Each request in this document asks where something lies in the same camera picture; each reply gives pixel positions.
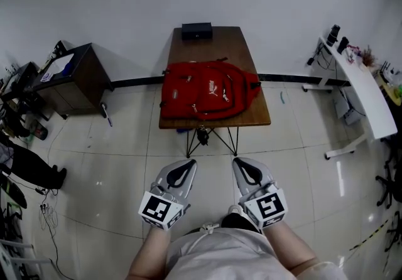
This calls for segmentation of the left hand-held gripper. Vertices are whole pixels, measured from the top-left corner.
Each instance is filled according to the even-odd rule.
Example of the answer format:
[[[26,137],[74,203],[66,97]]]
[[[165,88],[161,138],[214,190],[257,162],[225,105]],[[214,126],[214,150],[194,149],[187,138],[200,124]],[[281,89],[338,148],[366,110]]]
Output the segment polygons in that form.
[[[184,216],[197,172],[194,159],[176,161],[161,169],[150,191],[144,193],[138,213],[152,227],[170,230]]]

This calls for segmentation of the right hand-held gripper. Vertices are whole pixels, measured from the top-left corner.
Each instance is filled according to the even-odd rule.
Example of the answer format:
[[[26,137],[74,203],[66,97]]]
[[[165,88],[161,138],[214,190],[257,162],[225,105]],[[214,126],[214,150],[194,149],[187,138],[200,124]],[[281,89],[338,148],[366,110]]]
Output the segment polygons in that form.
[[[254,159],[238,157],[232,161],[232,168],[243,195],[239,205],[257,228],[282,221],[288,213],[285,194],[276,186],[268,167]]]

